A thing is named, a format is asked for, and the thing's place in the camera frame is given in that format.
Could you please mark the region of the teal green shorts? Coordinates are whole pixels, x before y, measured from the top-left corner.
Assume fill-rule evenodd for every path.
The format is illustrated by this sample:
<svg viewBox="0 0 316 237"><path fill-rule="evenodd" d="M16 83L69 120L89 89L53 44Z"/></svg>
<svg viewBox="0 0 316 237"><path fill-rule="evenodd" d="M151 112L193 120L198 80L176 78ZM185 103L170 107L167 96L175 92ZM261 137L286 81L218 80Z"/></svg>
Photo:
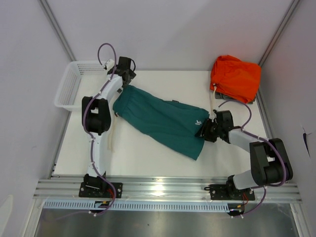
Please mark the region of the teal green shorts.
<svg viewBox="0 0 316 237"><path fill-rule="evenodd" d="M113 104L114 113L141 133L175 152L197 160L204 139L197 133L209 118L203 108L162 100L129 85Z"/></svg>

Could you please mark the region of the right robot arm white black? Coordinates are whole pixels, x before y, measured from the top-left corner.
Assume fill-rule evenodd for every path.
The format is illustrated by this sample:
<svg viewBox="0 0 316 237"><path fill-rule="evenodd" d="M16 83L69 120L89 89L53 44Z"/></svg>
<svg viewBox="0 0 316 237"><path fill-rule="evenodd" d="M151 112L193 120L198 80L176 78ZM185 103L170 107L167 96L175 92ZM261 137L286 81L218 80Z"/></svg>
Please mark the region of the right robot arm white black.
<svg viewBox="0 0 316 237"><path fill-rule="evenodd" d="M293 170L284 143L279 138L265 139L235 126L230 111L216 111L215 119L206 119L196 137L208 142L221 139L250 155L250 169L231 175L223 185L209 185L212 200L240 200L243 194L263 186L281 186L293 178Z"/></svg>

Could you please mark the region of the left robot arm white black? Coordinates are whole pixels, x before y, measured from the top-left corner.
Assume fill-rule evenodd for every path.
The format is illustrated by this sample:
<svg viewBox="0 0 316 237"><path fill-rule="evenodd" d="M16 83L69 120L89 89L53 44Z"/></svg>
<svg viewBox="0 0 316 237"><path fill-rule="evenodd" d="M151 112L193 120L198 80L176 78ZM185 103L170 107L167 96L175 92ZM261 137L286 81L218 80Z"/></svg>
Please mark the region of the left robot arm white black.
<svg viewBox="0 0 316 237"><path fill-rule="evenodd" d="M128 57L119 57L117 65L110 59L103 69L106 73L105 84L95 96L85 96L81 101L82 125L91 137L90 162L86 174L89 180L104 177L112 159L112 133L116 122L110 101L136 77L136 64Z"/></svg>

